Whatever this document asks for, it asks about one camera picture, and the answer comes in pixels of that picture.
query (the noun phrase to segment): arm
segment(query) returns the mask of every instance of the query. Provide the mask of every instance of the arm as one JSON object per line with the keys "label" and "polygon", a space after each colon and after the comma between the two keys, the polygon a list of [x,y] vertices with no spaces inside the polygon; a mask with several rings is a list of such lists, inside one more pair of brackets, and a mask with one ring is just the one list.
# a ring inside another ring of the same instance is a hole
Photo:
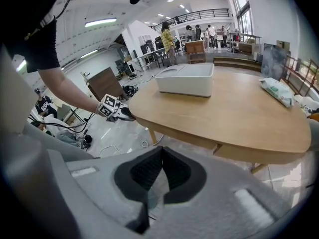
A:
{"label": "arm", "polygon": [[60,67],[38,70],[45,85],[64,102],[94,113],[99,102],[84,94],[72,81],[66,78]]}
{"label": "arm", "polygon": [[52,103],[52,100],[50,99],[50,97],[45,96],[45,99],[46,99],[46,101],[47,101],[48,103]]}
{"label": "arm", "polygon": [[36,108],[36,111],[38,112],[38,114],[40,115],[40,116],[44,116],[45,115],[45,112],[43,112],[40,108],[39,108],[39,106],[35,106],[35,108]]}

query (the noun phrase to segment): ceiling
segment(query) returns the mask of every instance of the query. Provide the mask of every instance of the ceiling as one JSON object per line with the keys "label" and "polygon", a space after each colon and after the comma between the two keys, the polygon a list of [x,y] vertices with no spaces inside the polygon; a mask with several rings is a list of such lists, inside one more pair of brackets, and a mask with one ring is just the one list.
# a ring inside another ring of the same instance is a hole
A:
{"label": "ceiling", "polygon": [[[54,15],[62,11],[66,1],[57,0]],[[154,16],[157,8],[162,8],[161,13],[168,16],[184,14],[184,9],[178,8],[177,3],[179,0],[172,3],[167,0],[141,0],[136,5],[131,5],[129,0],[71,0],[57,21],[56,51],[61,67],[95,49],[112,47],[114,40],[136,19],[163,21],[156,14]],[[114,17],[117,18],[114,23],[85,27],[86,22]],[[14,65],[19,65],[22,60],[18,58]]]}

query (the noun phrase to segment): railing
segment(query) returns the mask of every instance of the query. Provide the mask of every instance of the railing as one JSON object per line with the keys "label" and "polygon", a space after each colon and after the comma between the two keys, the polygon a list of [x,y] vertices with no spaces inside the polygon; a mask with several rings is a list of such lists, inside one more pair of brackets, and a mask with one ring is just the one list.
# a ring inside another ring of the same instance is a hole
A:
{"label": "railing", "polygon": [[[196,12],[191,12],[188,14],[183,14],[180,16],[177,16],[177,18],[171,18],[169,20],[166,20],[165,22],[168,22],[170,26],[181,24],[184,22],[188,21],[193,21],[197,19],[202,19],[202,18],[212,18],[212,17],[229,17],[229,9],[210,9],[210,10],[200,10]],[[154,27],[155,31],[160,31],[161,30],[161,25],[163,24],[160,23]]]}

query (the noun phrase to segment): black cable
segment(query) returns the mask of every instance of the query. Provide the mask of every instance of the black cable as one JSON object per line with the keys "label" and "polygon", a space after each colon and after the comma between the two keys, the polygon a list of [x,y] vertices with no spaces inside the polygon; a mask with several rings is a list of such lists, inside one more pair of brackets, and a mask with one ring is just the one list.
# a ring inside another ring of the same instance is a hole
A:
{"label": "black cable", "polygon": [[[43,124],[43,125],[60,126],[60,127],[66,128],[66,129],[68,129],[68,130],[70,130],[70,131],[72,131],[72,132],[74,132],[74,133],[82,133],[82,132],[85,130],[85,128],[86,128],[86,126],[87,126],[89,120],[90,120],[94,115],[95,115],[95,114],[91,114],[90,117],[88,118],[88,120],[87,120],[85,123],[83,123],[83,124],[81,124],[81,125],[77,125],[77,126],[71,126],[71,127],[63,126],[63,125],[60,125],[60,124],[58,124],[58,123],[44,123],[44,122],[40,122],[40,121],[37,121],[32,115],[30,115],[31,118],[29,117],[29,119],[32,120],[32,121],[38,122],[38,123],[40,123],[40,124]],[[76,127],[79,127],[79,126],[82,126],[82,125],[84,125],[84,128],[83,128],[81,131],[77,132],[77,131],[75,131],[75,130],[72,130],[72,128],[76,128]]]}
{"label": "black cable", "polygon": [[65,5],[64,5],[64,7],[62,9],[62,12],[60,12],[60,14],[57,17],[55,17],[55,19],[58,19],[64,13],[64,10],[66,9],[66,7],[68,6],[70,1],[71,0],[66,1]]}

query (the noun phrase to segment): wooden platform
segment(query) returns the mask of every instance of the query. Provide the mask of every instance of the wooden platform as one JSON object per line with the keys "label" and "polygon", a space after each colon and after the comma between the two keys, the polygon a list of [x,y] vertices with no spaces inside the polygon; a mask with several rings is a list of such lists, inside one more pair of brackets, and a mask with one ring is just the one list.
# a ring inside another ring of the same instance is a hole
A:
{"label": "wooden platform", "polygon": [[261,63],[244,58],[214,57],[215,66],[227,66],[261,72]]}

